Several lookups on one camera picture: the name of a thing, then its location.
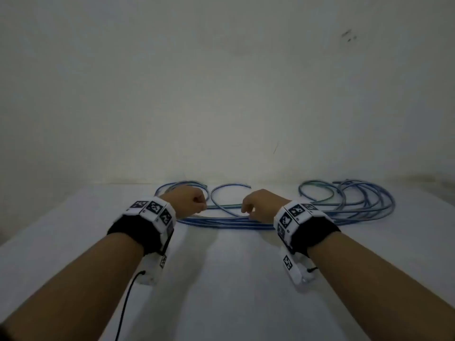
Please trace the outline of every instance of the hand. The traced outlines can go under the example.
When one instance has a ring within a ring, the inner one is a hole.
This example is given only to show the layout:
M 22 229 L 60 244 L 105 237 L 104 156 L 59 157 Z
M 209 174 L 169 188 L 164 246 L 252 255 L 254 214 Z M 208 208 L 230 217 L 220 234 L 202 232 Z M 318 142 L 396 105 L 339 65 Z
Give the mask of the hand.
M 179 185 L 161 195 L 160 198 L 171 204 L 177 214 L 177 219 L 183 219 L 207 209 L 202 190 L 189 185 Z
M 243 199 L 242 213 L 249 213 L 250 219 L 273 224 L 273 217 L 282 206 L 289 202 L 291 200 L 287 200 L 268 190 L 261 189 L 252 192 Z

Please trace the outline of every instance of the black cable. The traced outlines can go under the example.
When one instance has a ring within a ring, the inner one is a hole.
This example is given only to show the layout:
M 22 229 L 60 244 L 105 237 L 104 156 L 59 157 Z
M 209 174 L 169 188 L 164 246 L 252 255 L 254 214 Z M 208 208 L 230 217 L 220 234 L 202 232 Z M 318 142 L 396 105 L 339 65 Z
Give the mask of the black cable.
M 120 335 L 120 328 L 122 327 L 123 315 L 125 314 L 125 308 L 127 307 L 128 297 L 130 296 L 131 288 L 133 287 L 134 281 L 137 279 L 137 277 L 139 275 L 144 275 L 144 274 L 145 274 L 145 270 L 140 271 L 139 273 L 136 274 L 133 281 L 131 281 L 131 285 L 128 288 L 127 296 L 125 297 L 125 303 L 123 303 L 122 315 L 120 316 L 120 322 L 118 324 L 117 336 L 115 337 L 115 341 L 118 340 L 118 336 Z

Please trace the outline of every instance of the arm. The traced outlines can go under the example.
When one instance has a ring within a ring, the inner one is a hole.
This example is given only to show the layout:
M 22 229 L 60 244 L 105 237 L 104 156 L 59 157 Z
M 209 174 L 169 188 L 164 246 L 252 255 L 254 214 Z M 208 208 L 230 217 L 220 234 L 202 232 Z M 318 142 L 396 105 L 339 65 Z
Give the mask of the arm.
M 180 186 L 161 196 L 184 218 L 206 208 L 202 191 Z M 98 340 L 144 254 L 123 233 L 110 234 L 67 265 L 9 316 L 14 341 Z
M 288 202 L 259 190 L 242 212 L 272 223 Z M 455 340 L 455 309 L 348 236 L 331 233 L 308 254 L 372 340 Z

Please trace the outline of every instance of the wristband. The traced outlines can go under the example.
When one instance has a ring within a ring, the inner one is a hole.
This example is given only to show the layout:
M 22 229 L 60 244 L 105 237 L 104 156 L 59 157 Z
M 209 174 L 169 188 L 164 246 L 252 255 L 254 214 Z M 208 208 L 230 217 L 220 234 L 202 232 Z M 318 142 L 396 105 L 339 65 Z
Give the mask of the wristband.
M 134 202 L 122 213 L 107 234 L 125 233 L 144 247 L 144 255 L 163 254 L 177 221 L 171 204 L 153 197 Z
M 326 213 L 311 203 L 291 201 L 282 206 L 273 219 L 273 226 L 291 254 L 300 252 L 308 257 L 307 249 L 323 241 L 338 227 Z

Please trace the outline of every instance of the table surface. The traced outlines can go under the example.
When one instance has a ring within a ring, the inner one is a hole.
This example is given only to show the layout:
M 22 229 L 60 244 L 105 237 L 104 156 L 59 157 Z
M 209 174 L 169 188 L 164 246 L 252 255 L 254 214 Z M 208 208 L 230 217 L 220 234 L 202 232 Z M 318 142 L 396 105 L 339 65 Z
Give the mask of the table surface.
M 455 209 L 417 188 L 384 184 L 397 208 L 342 230 L 455 305 Z M 0 320 L 101 239 L 131 201 L 156 185 L 81 189 L 0 247 Z M 295 185 L 256 186 L 296 198 Z M 229 187 L 218 202 L 236 203 Z M 296 288 L 278 258 L 273 231 L 203 229 L 178 224 L 154 287 L 134 284 L 124 340 L 368 340 L 322 275 Z M 122 298 L 101 340 L 113 340 Z

